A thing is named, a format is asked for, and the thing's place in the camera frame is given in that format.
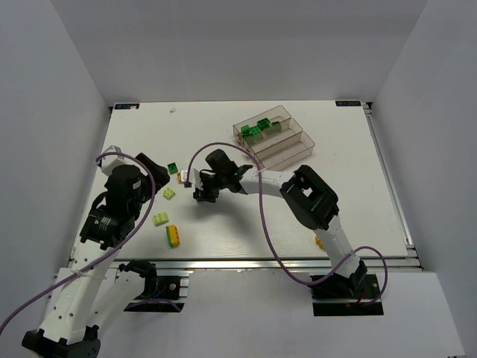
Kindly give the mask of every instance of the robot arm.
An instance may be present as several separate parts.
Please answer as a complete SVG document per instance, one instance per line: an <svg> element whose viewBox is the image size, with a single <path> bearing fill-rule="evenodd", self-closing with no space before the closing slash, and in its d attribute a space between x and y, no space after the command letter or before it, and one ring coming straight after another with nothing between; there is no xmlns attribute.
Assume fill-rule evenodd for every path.
<svg viewBox="0 0 477 358"><path fill-rule="evenodd" d="M120 246L134 229L142 205L151 199L151 179L138 167L125 164L120 156L112 157L100 163L101 170L109 175L105 184L107 191L94 200L80 232L72 266L72 272L78 274L78 278L63 286L53 311L38 330L27 332L23 339L22 345L40 357L96 357L100 345L98 332L109 327L141 292L147 292L157 283L153 265L133 261L123 268L120 279L90 315L106 271L119 252L87 272L80 270ZM156 191L169 182L166 168L144 154L136 159L153 175Z"/></svg>
<svg viewBox="0 0 477 358"><path fill-rule="evenodd" d="M215 203L222 189L241 194L259 192L259 171L252 166L238 167L221 149L206 157L211 171L191 173L191 178L200 177L195 185L197 201ZM284 198L295 218L320 237L335 266L345 256L350 257L332 277L345 297L352 296L367 273L363 261L354 254L353 248L341 226L338 215L338 196L326 182L309 166L301 166L295 172L262 172L262 192Z"/></svg>

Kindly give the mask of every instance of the white wall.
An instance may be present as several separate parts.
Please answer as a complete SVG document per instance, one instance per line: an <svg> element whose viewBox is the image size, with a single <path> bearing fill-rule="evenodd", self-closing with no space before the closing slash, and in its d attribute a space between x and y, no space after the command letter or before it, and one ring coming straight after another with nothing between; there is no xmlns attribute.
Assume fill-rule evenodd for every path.
<svg viewBox="0 0 477 358"><path fill-rule="evenodd" d="M52 0L108 104L371 101L426 0Z"/></svg>
<svg viewBox="0 0 477 358"><path fill-rule="evenodd" d="M0 1L0 320L67 263L108 111L48 0ZM20 343L45 300L0 337Z"/></svg>
<svg viewBox="0 0 477 358"><path fill-rule="evenodd" d="M437 272L471 357L477 357L476 19L475 1L430 1L374 104L418 253Z"/></svg>

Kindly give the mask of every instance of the black mounting base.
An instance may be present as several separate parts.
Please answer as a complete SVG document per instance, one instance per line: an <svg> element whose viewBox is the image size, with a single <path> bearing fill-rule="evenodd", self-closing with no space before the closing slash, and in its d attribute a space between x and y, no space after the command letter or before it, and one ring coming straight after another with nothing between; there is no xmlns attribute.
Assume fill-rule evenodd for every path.
<svg viewBox="0 0 477 358"><path fill-rule="evenodd" d="M312 276L312 280L322 278ZM343 295L331 280L312 288L314 316L384 315L380 301L363 305L379 294L379 283L375 274L367 274L353 296Z"/></svg>

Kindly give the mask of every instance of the plastic storage box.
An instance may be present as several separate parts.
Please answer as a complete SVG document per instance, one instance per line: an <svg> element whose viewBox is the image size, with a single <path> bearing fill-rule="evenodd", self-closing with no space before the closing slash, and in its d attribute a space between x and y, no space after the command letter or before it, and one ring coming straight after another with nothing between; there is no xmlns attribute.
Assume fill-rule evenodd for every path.
<svg viewBox="0 0 477 358"><path fill-rule="evenodd" d="M315 147L312 139L283 106L234 125L233 135L263 168L275 171L308 157Z"/></svg>

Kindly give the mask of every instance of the white tabletop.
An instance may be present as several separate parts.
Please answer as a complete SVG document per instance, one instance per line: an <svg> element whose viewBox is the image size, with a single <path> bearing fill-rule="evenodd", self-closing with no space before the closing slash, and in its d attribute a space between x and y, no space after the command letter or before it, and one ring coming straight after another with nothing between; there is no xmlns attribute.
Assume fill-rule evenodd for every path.
<svg viewBox="0 0 477 358"><path fill-rule="evenodd" d="M405 237L391 201L370 129L361 107L336 107L334 101L231 101L141 103L137 110L114 110L104 148L119 146L136 156L144 152L161 166L175 162L185 169L191 156L209 142L230 142L233 125L283 105L315 141L311 166L338 194L342 225L353 247L370 245L385 256L405 256ZM204 158L194 163L208 168ZM237 165L250 163L233 148L223 148ZM97 171L86 208L104 191L107 177ZM165 225L144 227L119 255L121 259L271 258L259 219L256 195L220 193L216 204L196 203L192 191L171 176L176 195L156 196L152 214L167 212L180 234L181 244L169 248ZM81 225L88 210L85 210ZM265 198L265 215L271 238L283 257L325 257L315 235L301 226L284 200Z"/></svg>

